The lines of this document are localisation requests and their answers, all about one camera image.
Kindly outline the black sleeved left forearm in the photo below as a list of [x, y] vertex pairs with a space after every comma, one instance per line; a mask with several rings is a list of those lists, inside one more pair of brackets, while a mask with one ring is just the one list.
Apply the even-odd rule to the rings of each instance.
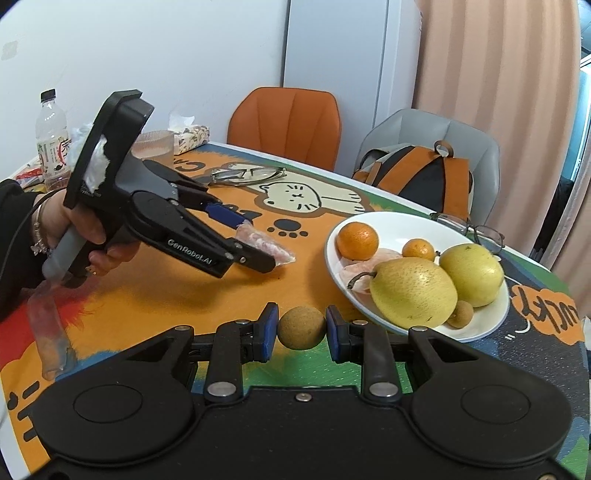
[[16, 307], [24, 289], [35, 289], [44, 280], [49, 244], [41, 222], [43, 206], [32, 212], [36, 198], [14, 180], [1, 182], [1, 320]]

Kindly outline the person left hand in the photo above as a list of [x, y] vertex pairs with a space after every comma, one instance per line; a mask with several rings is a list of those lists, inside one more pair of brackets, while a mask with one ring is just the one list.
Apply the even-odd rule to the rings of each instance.
[[[34, 204], [42, 203], [32, 216], [32, 235], [47, 248], [55, 248], [69, 227], [73, 226], [86, 241], [95, 245], [106, 242], [106, 234], [98, 217], [87, 207], [77, 204], [73, 209], [64, 206], [65, 189], [52, 195], [37, 196]], [[112, 244], [106, 251], [93, 250], [88, 255], [87, 270], [104, 276], [122, 263], [130, 262], [139, 251], [140, 243]]]

